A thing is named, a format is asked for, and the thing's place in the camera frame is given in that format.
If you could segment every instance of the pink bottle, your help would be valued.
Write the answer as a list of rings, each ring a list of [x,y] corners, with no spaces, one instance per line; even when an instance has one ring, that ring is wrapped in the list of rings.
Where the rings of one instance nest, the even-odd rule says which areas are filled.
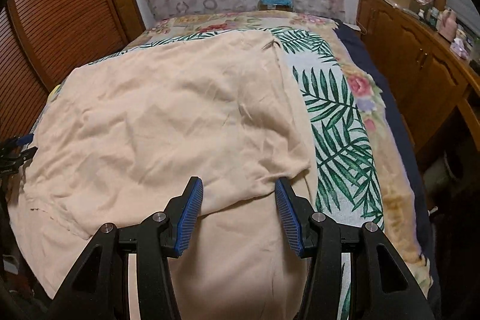
[[[454,40],[457,34],[457,14],[451,10],[442,14],[442,25],[438,31],[450,43]]]

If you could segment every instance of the louvered wooden door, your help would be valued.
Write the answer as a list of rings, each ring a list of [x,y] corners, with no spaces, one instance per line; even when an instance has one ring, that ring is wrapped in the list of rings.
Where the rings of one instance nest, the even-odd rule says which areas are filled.
[[[0,32],[0,140],[26,133],[75,67],[128,43],[112,0],[9,0]]]

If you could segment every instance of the wooden cabinet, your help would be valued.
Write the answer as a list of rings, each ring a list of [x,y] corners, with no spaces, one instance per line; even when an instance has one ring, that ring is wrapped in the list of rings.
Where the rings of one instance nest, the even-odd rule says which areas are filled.
[[[359,0],[358,5],[357,20],[366,30],[362,41],[387,78],[418,152],[455,107],[471,114],[464,95],[469,85],[480,91],[480,78],[444,38],[413,17],[384,0]]]

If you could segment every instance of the floral bedspread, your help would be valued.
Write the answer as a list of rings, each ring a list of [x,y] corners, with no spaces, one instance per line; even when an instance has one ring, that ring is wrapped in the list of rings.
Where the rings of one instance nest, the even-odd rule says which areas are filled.
[[[414,193],[385,117],[381,90],[366,72],[358,68],[335,34],[337,24],[330,19],[284,11],[254,11],[213,15],[191,15],[166,19],[145,31],[126,49],[152,41],[188,34],[227,29],[284,28],[304,29],[321,36],[345,75],[352,91],[373,153],[383,203],[385,233],[410,268],[424,295],[432,284],[430,261],[421,253],[416,237]],[[303,93],[314,90],[308,72],[298,75]]]

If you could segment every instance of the purple flower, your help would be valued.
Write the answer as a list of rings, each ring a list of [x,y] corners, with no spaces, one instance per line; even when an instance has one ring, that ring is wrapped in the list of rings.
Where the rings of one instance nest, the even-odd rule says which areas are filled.
[[[362,98],[357,98],[357,107],[360,111],[367,113],[370,113],[376,109],[375,102]]]

